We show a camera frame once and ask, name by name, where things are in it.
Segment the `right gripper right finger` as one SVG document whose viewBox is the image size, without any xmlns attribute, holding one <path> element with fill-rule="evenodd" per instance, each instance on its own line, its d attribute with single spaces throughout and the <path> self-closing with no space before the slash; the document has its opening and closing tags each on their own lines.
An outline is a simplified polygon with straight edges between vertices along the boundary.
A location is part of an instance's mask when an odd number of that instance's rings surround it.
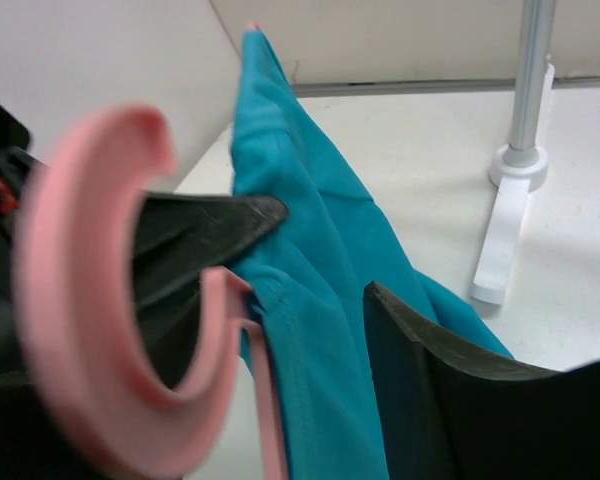
<svg viewBox="0 0 600 480">
<path fill-rule="evenodd" d="M 600 479 L 600 361 L 566 372 L 493 353 L 378 283 L 364 326 L 394 479 Z"/>
</svg>

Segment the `pink plastic hanger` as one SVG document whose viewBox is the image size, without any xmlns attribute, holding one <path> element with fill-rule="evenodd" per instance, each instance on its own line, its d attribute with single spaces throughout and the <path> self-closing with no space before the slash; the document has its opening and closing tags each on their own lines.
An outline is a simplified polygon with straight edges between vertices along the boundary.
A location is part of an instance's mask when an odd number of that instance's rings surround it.
<svg viewBox="0 0 600 480">
<path fill-rule="evenodd" d="M 13 300 L 30 378 L 54 422 L 116 479 L 179 479 L 209 456 L 250 349 L 263 472 L 288 475 L 275 375 L 248 283 L 201 275 L 198 341 L 167 387 L 142 344 L 132 303 L 132 230 L 145 184 L 175 163 L 167 120 L 148 104 L 88 116 L 23 190 L 14 232 Z"/>
</svg>

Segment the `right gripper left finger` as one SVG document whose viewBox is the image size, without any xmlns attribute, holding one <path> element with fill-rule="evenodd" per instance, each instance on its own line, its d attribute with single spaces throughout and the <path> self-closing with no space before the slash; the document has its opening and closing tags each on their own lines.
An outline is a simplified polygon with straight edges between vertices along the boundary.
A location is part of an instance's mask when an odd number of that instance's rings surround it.
<svg viewBox="0 0 600 480">
<path fill-rule="evenodd" d="M 151 194 L 138 220 L 133 290 L 142 339 L 160 379 L 174 387 L 199 325 L 199 274 L 226 266 L 279 226 L 281 201 L 266 196 Z M 0 479 L 97 479 L 56 431 L 30 384 L 10 293 L 10 216 L 0 213 Z"/>
</svg>

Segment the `teal t shirt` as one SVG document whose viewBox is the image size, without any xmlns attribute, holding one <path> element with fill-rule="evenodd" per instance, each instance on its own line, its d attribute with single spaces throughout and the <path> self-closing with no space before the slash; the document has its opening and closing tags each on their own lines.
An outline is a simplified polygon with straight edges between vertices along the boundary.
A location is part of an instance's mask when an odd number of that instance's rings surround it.
<svg viewBox="0 0 600 480">
<path fill-rule="evenodd" d="M 254 289 L 294 479 L 422 479 L 416 375 L 401 333 L 363 313 L 378 282 L 433 323 L 498 354 L 475 310 L 410 263 L 382 210 L 296 99 L 265 34 L 247 30 L 233 122 L 237 195 L 270 195 L 283 224 L 234 272 Z"/>
</svg>

